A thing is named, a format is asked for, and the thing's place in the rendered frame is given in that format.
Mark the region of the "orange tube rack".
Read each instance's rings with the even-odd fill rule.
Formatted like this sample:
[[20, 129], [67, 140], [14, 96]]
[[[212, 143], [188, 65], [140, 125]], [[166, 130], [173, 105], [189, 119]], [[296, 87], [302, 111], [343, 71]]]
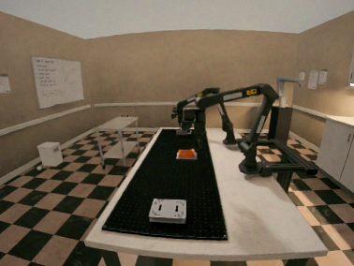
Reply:
[[179, 157], [195, 157], [195, 150], [179, 150]]

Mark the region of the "white slotted holder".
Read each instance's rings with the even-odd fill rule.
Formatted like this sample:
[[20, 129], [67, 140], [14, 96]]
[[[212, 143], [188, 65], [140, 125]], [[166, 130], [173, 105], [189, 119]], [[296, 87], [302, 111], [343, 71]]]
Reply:
[[176, 130], [176, 135], [187, 135], [187, 130], [186, 131]]

